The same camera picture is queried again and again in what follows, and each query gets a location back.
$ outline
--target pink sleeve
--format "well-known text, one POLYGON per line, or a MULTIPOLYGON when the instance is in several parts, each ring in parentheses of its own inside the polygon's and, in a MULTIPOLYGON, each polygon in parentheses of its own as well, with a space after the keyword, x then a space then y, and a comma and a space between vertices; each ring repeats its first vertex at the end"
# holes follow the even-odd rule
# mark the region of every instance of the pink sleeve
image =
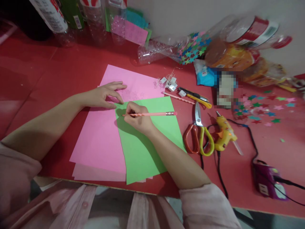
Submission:
POLYGON ((0 143, 0 219, 28 203, 30 182, 41 164, 0 143))
POLYGON ((185 228, 239 228, 241 226, 222 191, 214 184, 180 190, 185 228))

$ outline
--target scissors blade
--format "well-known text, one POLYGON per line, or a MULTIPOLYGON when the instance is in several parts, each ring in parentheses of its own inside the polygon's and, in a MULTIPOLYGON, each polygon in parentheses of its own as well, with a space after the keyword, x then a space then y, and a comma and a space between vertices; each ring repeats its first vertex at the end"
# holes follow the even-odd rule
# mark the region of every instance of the scissors blade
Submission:
POLYGON ((201 111, 200 111, 200 106, 199 106, 198 102, 196 102, 196 105, 195 105, 195 120, 196 120, 197 126, 203 127, 203 125, 201 123, 201 111))

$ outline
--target hand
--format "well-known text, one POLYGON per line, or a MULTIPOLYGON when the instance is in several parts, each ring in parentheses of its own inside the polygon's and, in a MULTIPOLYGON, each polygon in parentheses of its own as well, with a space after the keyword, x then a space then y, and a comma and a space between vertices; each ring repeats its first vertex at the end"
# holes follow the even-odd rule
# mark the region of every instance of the hand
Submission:
POLYGON ((139 113, 148 113, 148 110, 145 106, 140 106, 134 102, 129 102, 127 104, 124 120, 139 132, 143 133, 144 135, 148 135, 154 129, 156 129, 156 127, 153 124, 150 116, 132 117, 129 115, 129 114, 139 114, 139 113))
POLYGON ((109 109, 115 109, 116 106, 112 103, 106 102, 107 96, 115 97, 121 104, 124 104, 122 97, 117 93, 116 89, 125 89, 127 85, 123 85, 123 82, 111 82, 103 86, 97 87, 91 91, 77 94, 81 105, 84 107, 104 107, 109 109))

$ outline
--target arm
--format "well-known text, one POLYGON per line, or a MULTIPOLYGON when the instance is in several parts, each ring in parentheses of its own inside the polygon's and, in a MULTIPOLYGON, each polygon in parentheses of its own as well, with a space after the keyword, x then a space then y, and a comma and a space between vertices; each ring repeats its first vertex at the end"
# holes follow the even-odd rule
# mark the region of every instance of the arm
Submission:
POLYGON ((165 137, 155 127, 149 116, 132 117, 128 115, 132 113, 148 113, 147 108, 129 102, 124 120, 151 140, 179 189, 193 189, 211 183, 200 166, 187 153, 165 137))
POLYGON ((41 161, 81 109, 86 106, 114 109, 116 106, 106 102, 106 97, 110 95, 116 97, 120 103, 124 103, 121 96, 114 90, 126 87, 123 82, 112 82, 91 91, 71 96, 10 133, 1 143, 19 153, 41 161))

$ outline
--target scissors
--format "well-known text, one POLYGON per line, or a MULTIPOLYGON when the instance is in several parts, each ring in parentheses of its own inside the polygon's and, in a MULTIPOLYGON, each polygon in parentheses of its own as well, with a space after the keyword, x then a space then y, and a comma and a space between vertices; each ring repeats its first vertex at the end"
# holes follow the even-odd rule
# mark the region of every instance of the scissors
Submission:
POLYGON ((183 141, 184 141, 184 145, 186 147, 186 150, 189 153, 198 154, 200 152, 202 155, 210 156, 214 152, 214 140, 213 140, 211 134, 209 133, 209 131, 207 130, 207 128, 204 127, 202 122, 201 122, 201 112, 200 112, 200 107, 199 107, 198 102, 196 102, 196 104, 195 104, 195 123, 190 124, 187 127, 187 129, 186 129, 186 131, 184 132, 184 135, 183 135, 183 141), (198 127, 198 129, 200 129, 200 138, 198 138, 198 133, 197 133, 197 130, 196 130, 196 126, 198 127), (191 150, 191 148, 189 147, 189 145, 187 143, 187 137, 188 137, 188 135, 191 131, 192 131, 193 141, 195 143, 195 149, 194 150, 191 150), (203 151, 204 133, 206 133, 206 135, 208 137, 208 141, 210 143, 210 150, 208 151, 208 153, 205 153, 203 151))

